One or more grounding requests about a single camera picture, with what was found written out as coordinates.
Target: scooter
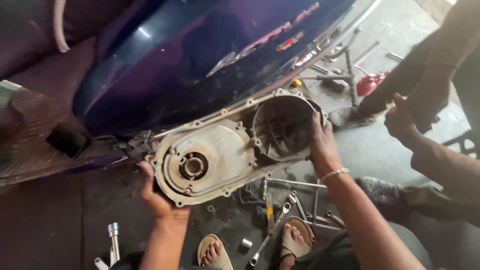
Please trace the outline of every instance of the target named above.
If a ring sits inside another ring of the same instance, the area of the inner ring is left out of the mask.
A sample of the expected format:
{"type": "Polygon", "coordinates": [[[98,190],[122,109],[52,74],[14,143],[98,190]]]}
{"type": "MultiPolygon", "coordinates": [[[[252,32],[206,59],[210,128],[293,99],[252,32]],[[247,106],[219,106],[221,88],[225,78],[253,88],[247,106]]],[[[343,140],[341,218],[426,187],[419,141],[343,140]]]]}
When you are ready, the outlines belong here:
{"type": "Polygon", "coordinates": [[[157,181],[166,179],[159,185],[178,206],[229,196],[308,156],[308,145],[296,142],[307,117],[321,109],[285,87],[345,40],[380,1],[339,29],[354,0],[166,0],[145,18],[139,14],[149,7],[137,0],[96,36],[95,60],[83,69],[89,40],[69,48],[55,29],[66,52],[59,57],[79,70],[65,83],[69,94],[2,82],[9,100],[1,111],[0,185],[132,158],[156,166],[157,181]],[[282,112],[290,107],[303,115],[282,112]],[[221,150],[222,140],[232,147],[221,150]],[[232,164],[242,165],[209,176],[232,164]],[[199,184],[214,178],[218,183],[199,184]]]}

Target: hand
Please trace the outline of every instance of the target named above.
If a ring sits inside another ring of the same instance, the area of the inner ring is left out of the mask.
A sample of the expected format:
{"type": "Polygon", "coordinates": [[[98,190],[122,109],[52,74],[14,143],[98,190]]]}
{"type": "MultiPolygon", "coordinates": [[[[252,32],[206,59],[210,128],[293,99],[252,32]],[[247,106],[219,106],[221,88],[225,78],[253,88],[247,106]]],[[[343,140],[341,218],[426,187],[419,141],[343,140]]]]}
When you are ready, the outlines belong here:
{"type": "Polygon", "coordinates": [[[435,116],[448,105],[450,84],[455,70],[453,66],[431,64],[408,94],[407,107],[422,134],[432,128],[435,116]]]}
{"type": "Polygon", "coordinates": [[[405,147],[411,149],[415,138],[421,134],[417,130],[415,120],[403,97],[399,93],[395,93],[393,100],[396,107],[390,109],[385,115],[385,126],[392,137],[397,138],[405,147]]]}
{"type": "Polygon", "coordinates": [[[322,178],[325,174],[343,167],[335,140],[333,139],[332,123],[327,121],[326,126],[322,127],[320,124],[320,113],[317,111],[313,113],[312,118],[312,142],[310,148],[312,151],[310,159],[318,178],[322,178]]]}
{"type": "Polygon", "coordinates": [[[173,201],[167,198],[164,194],[157,194],[153,192],[154,171],[152,166],[146,161],[138,164],[142,171],[144,171],[146,178],[142,189],[142,198],[152,210],[155,219],[171,219],[187,221],[190,215],[190,206],[178,208],[173,201]]]}

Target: foot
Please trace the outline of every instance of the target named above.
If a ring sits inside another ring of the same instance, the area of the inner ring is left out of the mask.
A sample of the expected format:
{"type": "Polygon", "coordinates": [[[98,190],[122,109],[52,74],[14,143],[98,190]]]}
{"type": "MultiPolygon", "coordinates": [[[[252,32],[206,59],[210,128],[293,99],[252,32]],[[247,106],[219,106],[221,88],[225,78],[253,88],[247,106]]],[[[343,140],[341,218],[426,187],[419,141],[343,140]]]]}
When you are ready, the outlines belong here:
{"type": "Polygon", "coordinates": [[[373,177],[357,177],[355,183],[387,220],[396,221],[408,212],[408,206],[401,195],[400,185],[373,177]]]}
{"type": "MultiPolygon", "coordinates": [[[[283,226],[283,236],[284,238],[289,238],[293,240],[296,244],[302,245],[305,244],[305,240],[300,235],[300,231],[294,226],[292,227],[290,224],[285,224],[283,226]]],[[[283,256],[282,261],[280,263],[280,270],[287,270],[290,269],[295,264],[295,255],[288,254],[283,256]]]]}
{"type": "Polygon", "coordinates": [[[339,130],[373,124],[380,115],[381,113],[375,115],[359,114],[357,108],[348,107],[331,111],[328,114],[328,120],[332,122],[336,130],[339,130]]]}
{"type": "Polygon", "coordinates": [[[218,257],[224,252],[225,249],[223,248],[223,244],[220,240],[211,243],[202,257],[202,263],[200,266],[213,265],[218,260],[218,257]]]}

